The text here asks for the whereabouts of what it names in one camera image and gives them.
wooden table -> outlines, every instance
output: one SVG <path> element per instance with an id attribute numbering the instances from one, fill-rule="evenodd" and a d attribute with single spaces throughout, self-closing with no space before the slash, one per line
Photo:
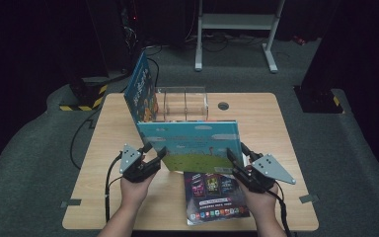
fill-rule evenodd
<path id="1" fill-rule="evenodd" d="M 207 95 L 210 119 L 235 119 L 239 124 L 241 140 L 253 151 L 271 153 L 297 181 L 296 185 L 280 182 L 287 205 L 290 230 L 313 231 L 319 226 L 311 202 L 302 203 L 308 195 L 290 137 L 275 95 L 270 93 L 210 93 Z M 221 111 L 217 105 L 226 102 L 230 108 Z M 107 170 L 127 143 L 134 148 L 142 146 L 123 94 L 107 95 L 71 199 L 80 199 L 80 205 L 67 207 L 63 227 L 66 229 L 102 229 L 106 224 L 104 189 Z M 152 159 L 150 151 L 146 159 Z M 111 179 L 119 177 L 119 162 Z M 111 187 L 111 214 L 119 207 L 119 182 Z M 277 204 L 276 217 L 280 221 Z M 136 230 L 256 230 L 253 217 L 187 225 L 183 175 L 170 172 L 163 164 L 149 188 L 141 206 Z"/>

gray carpet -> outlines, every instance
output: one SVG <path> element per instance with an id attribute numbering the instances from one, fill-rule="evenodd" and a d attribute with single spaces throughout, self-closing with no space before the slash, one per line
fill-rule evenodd
<path id="1" fill-rule="evenodd" d="M 208 50 L 224 44 L 205 43 Z M 260 45 L 229 43 L 217 52 L 204 51 L 203 70 L 193 71 L 194 49 L 147 49 L 159 64 L 158 86 L 205 86 L 207 92 L 272 92 L 286 126 L 310 194 L 320 227 L 297 236 L 379 236 L 379 164 L 362 136 L 342 90 L 333 92 L 345 110 L 341 115 L 304 114 L 293 91 L 300 85 L 319 42 L 300 46 L 275 41 L 278 66 L 270 74 Z M 150 63 L 152 73 L 156 66 Z M 122 80 L 108 93 L 121 91 Z M 79 171 L 69 158 L 70 144 L 79 125 L 92 112 L 58 109 L 67 86 L 48 97 L 46 113 L 26 124 L 0 156 L 0 236 L 95 236 L 96 231 L 71 231 L 61 223 L 64 201 L 70 199 Z M 80 165 L 93 130 L 89 122 L 73 145 Z M 234 233 L 205 233 L 231 236 Z M 134 236 L 195 236 L 187 232 L 141 232 Z M 245 236 L 256 236 L 253 232 Z"/>

human hand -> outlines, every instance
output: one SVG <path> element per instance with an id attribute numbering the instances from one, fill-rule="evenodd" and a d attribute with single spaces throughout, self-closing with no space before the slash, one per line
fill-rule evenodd
<path id="1" fill-rule="evenodd" d="M 121 179 L 121 206 L 137 210 L 147 197 L 148 189 L 156 173 L 140 183 L 131 183 Z"/>
<path id="2" fill-rule="evenodd" d="M 238 179 L 236 181 L 239 184 L 239 187 L 242 189 L 245 195 L 246 205 L 254 216 L 254 219 L 270 219 L 275 218 L 275 203 L 276 198 L 265 192 L 263 194 L 258 194 L 250 192 L 249 189 Z M 271 192 L 278 194 L 278 186 L 276 183 L 273 184 L 273 187 L 269 189 Z"/>

book cover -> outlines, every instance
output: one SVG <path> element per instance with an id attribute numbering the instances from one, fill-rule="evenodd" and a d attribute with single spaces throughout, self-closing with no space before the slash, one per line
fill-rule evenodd
<path id="1" fill-rule="evenodd" d="M 156 119 L 158 103 L 145 52 L 140 54 L 124 93 L 134 123 Z"/>
<path id="2" fill-rule="evenodd" d="M 227 148 L 244 166 L 236 121 L 140 122 L 137 126 L 144 142 L 156 151 L 166 147 L 162 161 L 171 171 L 231 174 Z"/>
<path id="3" fill-rule="evenodd" d="M 250 216 L 233 176 L 184 172 L 184 181 L 188 225 Z"/>

yellow black hazard tape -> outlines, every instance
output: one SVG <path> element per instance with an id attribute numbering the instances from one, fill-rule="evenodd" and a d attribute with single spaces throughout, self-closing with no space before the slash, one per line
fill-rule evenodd
<path id="1" fill-rule="evenodd" d="M 100 88 L 98 93 L 96 93 L 95 99 L 93 100 L 92 103 L 89 103 L 87 105 L 80 105 L 80 103 L 78 103 L 78 105 L 59 105 L 59 107 L 62 111 L 92 111 L 92 110 L 96 110 L 100 106 L 101 102 L 103 101 L 103 97 L 104 97 L 105 92 L 107 91 L 107 87 L 108 86 L 105 85 L 105 86 Z"/>

